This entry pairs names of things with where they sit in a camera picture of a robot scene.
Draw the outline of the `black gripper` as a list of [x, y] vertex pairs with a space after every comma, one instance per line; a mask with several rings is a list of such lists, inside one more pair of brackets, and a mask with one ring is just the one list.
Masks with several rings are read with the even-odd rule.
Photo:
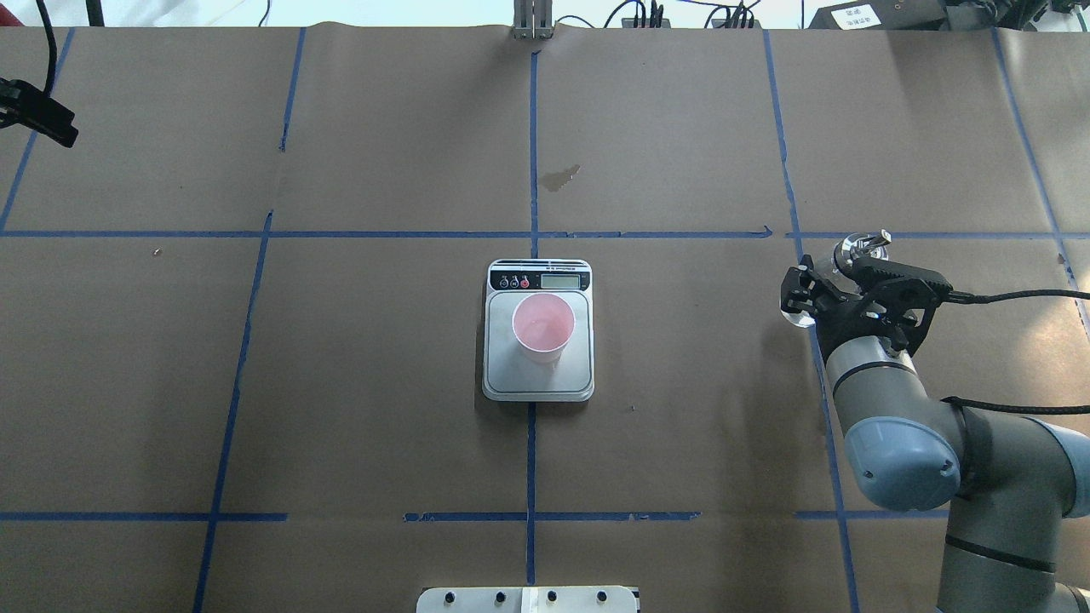
[[938, 306], [953, 292], [953, 284], [938, 272], [871, 256], [857, 260], [853, 292], [812, 273], [812, 266], [788, 268], [780, 283], [780, 313], [790, 323], [815, 323], [823, 357], [868, 336], [886, 339], [894, 352], [915, 356]]

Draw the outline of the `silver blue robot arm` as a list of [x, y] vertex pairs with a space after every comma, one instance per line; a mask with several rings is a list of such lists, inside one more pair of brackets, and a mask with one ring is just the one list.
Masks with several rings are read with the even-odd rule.
[[938, 306], [985, 304], [938, 272], [858, 256], [852, 291], [809, 255], [780, 310], [818, 334], [841, 441], [864, 496], [894, 512], [949, 508], [938, 612], [1086, 612], [1059, 582], [1059, 524], [1087, 516], [1087, 436], [1044, 421], [1064, 407], [933, 398], [912, 356]]

